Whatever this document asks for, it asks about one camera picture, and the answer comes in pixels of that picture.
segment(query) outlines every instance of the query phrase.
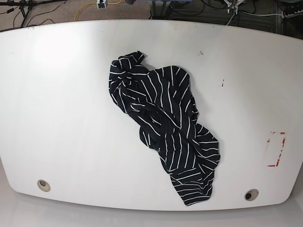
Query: table top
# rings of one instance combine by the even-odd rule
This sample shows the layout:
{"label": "table top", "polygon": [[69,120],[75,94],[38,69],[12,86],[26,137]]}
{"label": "table top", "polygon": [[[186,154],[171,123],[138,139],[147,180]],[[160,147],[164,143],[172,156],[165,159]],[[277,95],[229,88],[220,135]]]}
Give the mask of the table top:
{"label": "table top", "polygon": [[[0,49],[0,157],[15,191],[136,210],[234,209],[288,198],[303,161],[303,41],[125,20],[4,32]],[[134,51],[150,70],[177,65],[190,74],[198,122],[219,140],[222,157],[206,202],[183,204],[157,152],[140,141],[139,125],[109,96],[111,61]],[[41,179],[49,192],[37,187]],[[246,201],[251,189],[259,196]]]}

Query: wire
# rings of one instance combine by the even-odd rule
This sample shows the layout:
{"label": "wire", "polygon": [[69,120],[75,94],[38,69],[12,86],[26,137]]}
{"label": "wire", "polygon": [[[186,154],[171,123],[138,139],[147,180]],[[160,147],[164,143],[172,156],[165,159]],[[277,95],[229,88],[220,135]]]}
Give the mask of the wire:
{"label": "wire", "polygon": [[[61,5],[63,5],[63,4],[65,4],[65,2],[64,3],[61,3],[59,6],[57,6],[55,9],[53,9],[52,11],[49,11],[49,12],[45,12],[45,13],[52,13],[52,12],[54,12],[56,9],[58,9]],[[29,22],[27,23],[27,25],[26,25],[26,27],[29,25],[29,23],[31,22],[31,20],[34,18],[34,17],[36,17],[36,16],[39,16],[39,15],[42,15],[42,14],[45,14],[45,13],[39,13],[39,14],[37,14],[37,15],[34,15],[30,20],[29,20]]]}
{"label": "wire", "polygon": [[251,1],[252,1],[253,5],[254,5],[254,11],[251,14],[254,14],[256,12],[256,4],[255,4],[254,0],[251,0]]}
{"label": "wire", "polygon": [[[119,3],[121,3],[122,0],[120,0],[119,2],[113,2],[113,3],[108,3],[108,5],[117,5]],[[89,3],[89,4],[86,4],[85,6],[82,6],[75,14],[75,17],[74,17],[74,22],[76,21],[76,18],[77,18],[77,15],[80,13],[81,10],[83,10],[84,8],[88,7],[88,6],[91,6],[91,5],[95,5],[96,3]]]}
{"label": "wire", "polygon": [[[15,7],[14,10],[17,9],[18,7],[19,7],[19,6]],[[8,12],[6,11],[6,12],[4,12],[4,13],[0,13],[0,15],[1,15],[1,14],[5,14],[5,13],[8,13]]]}
{"label": "wire", "polygon": [[226,25],[229,25],[229,24],[231,23],[231,21],[232,21],[232,19],[234,18],[235,15],[236,15],[236,14],[233,14],[233,15],[232,15],[231,19],[228,21],[228,23],[227,23]]}
{"label": "wire", "polygon": [[207,4],[204,0],[201,0],[205,5],[207,5],[208,7],[210,7],[210,8],[213,8],[213,9],[230,9],[230,8],[232,8],[232,7],[234,7],[234,5],[236,4],[236,0],[232,0],[232,4],[229,6],[229,7],[224,7],[224,8],[217,8],[217,7],[213,7],[213,6],[211,6],[211,5],[209,5],[209,4]]}
{"label": "wire", "polygon": [[180,12],[178,12],[178,11],[175,11],[172,7],[170,7],[170,9],[172,10],[172,11],[174,11],[175,13],[177,13],[177,14],[180,14],[180,15],[183,15],[183,16],[197,16],[197,15],[199,15],[199,14],[201,14],[203,11],[204,11],[204,8],[205,8],[205,4],[203,4],[203,8],[201,9],[201,11],[200,12],[198,12],[198,13],[196,13],[196,14],[184,14],[184,13],[180,13]]}
{"label": "wire", "polygon": [[15,15],[15,17],[14,17],[14,20],[13,20],[13,27],[15,27],[15,20],[16,20],[16,17],[18,16],[19,13],[21,13],[21,11],[19,11],[19,12]]}
{"label": "wire", "polygon": [[245,14],[248,14],[248,15],[253,15],[253,16],[257,16],[257,17],[268,17],[268,16],[275,16],[275,15],[278,15],[278,16],[282,16],[282,14],[278,14],[278,13],[272,13],[272,14],[252,14],[252,13],[247,13],[247,12],[243,12]]}

